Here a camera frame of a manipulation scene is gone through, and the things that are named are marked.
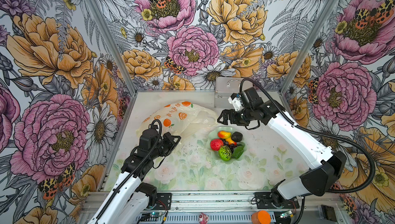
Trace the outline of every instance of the bowl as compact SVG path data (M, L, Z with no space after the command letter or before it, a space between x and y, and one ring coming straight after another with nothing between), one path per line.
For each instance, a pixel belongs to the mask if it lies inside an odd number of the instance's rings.
M221 130L230 132L230 133L232 133L232 134L233 134L234 132L240 132L239 130L237 130L237 129L233 128L233 127L217 127L217 128L215 128L215 130L213 130L211 133L209 133L209 135L207 136L207 138L208 138L209 140L208 140L207 143L206 143L206 148L210 151L211 157L212 157L213 159L215 159L215 160L220 160L220 161L224 162L225 164L231 164L231 163L232 163L233 161L235 161L235 160L238 160L238 161L243 160L243 159L244 159L244 154L245 154L245 151L246 151L246 147L247 147L246 143L244 142L244 135L243 135L243 139L240 141L240 142L244 143L244 152L243 152L243 154L242 154L239 158L237 158L237 159L231 158L230 160L222 160L222 159L220 158L220 156L218 155L218 151L215 151L215 150L212 150L212 149L211 149L211 147L210 147L210 142L211 142L213 139L219 138L219 137L218 137L218 132L221 131Z

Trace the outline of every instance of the orange cap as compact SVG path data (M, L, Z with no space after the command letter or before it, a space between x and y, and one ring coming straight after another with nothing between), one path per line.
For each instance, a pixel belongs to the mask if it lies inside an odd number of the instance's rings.
M258 220L261 224L269 224L271 222L269 213L264 210L258 212Z

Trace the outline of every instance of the crumpled plastic bag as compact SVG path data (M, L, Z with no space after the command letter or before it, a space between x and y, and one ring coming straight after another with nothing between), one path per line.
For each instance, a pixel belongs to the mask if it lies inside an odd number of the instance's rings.
M181 136L181 141L202 128L217 124L217 114L213 110L180 101L166 105L146 118L136 130L138 138L154 119L162 123L162 135L170 132L173 136Z

